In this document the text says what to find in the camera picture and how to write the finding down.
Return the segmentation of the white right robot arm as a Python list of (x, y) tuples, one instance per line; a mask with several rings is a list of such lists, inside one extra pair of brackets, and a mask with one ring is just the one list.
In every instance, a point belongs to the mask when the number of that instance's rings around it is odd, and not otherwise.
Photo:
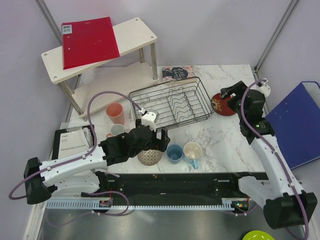
[(263, 107), (271, 89), (266, 79), (250, 86), (243, 81), (220, 90), (227, 106), (237, 113), (242, 135), (259, 157), (269, 184), (264, 185), (253, 176), (244, 176), (229, 184), (235, 197), (248, 195), (263, 210), (264, 218), (272, 229), (308, 224), (317, 206), (314, 193), (306, 192), (292, 174), (278, 146), (275, 131), (263, 117)]

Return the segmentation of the small blue cup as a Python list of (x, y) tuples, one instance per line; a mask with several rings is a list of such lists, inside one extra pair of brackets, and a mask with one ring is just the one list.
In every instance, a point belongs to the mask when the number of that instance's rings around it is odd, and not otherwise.
[(178, 164), (184, 156), (183, 148), (178, 144), (171, 144), (167, 147), (166, 157), (168, 161), (176, 165)]

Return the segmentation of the dark brown plate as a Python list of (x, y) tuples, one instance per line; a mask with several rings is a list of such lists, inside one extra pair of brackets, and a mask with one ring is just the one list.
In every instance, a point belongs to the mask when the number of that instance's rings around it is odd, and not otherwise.
[(213, 111), (222, 116), (232, 116), (236, 114), (236, 112), (234, 112), (227, 105), (228, 100), (230, 100), (231, 98), (233, 98), (232, 95), (228, 96), (225, 99), (222, 99), (220, 93), (216, 93), (211, 98), (211, 102), (210, 102)]

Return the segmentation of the pink patterned ceramic mug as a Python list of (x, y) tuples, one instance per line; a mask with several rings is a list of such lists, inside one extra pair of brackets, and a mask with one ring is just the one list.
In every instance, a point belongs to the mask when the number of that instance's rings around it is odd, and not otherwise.
[(112, 126), (110, 133), (106, 135), (106, 138), (116, 137), (125, 132), (125, 127), (122, 124), (115, 124)]

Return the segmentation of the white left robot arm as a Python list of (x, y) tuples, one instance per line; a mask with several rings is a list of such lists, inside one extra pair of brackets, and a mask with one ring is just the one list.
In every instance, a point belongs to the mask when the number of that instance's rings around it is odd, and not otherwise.
[(23, 173), (27, 204), (35, 205), (50, 199), (58, 190), (56, 184), (75, 174), (124, 163), (141, 151), (165, 152), (171, 139), (165, 127), (160, 130), (161, 138), (157, 138), (156, 131), (140, 125), (128, 133), (108, 137), (82, 155), (51, 161), (40, 161), (37, 157), (29, 159)]

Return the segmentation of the brown patterned ceramic bowl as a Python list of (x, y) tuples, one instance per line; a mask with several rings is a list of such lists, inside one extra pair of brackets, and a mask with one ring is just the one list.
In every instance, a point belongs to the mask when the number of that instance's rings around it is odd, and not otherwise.
[(145, 166), (156, 165), (162, 158), (162, 152), (159, 150), (143, 150), (138, 155), (139, 162)]

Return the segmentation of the light blue ceramic mug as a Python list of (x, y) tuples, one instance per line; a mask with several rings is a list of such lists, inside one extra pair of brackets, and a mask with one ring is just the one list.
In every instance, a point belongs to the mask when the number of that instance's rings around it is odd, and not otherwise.
[(198, 160), (202, 156), (201, 146), (196, 142), (188, 142), (183, 147), (183, 154), (185, 162), (197, 170), (199, 168)]

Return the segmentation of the tall pink plastic cup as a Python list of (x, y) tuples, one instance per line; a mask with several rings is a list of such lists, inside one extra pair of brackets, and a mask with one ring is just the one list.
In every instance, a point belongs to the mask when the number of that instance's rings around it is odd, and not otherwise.
[(114, 124), (125, 124), (124, 108), (120, 103), (110, 103), (106, 107), (106, 114)]

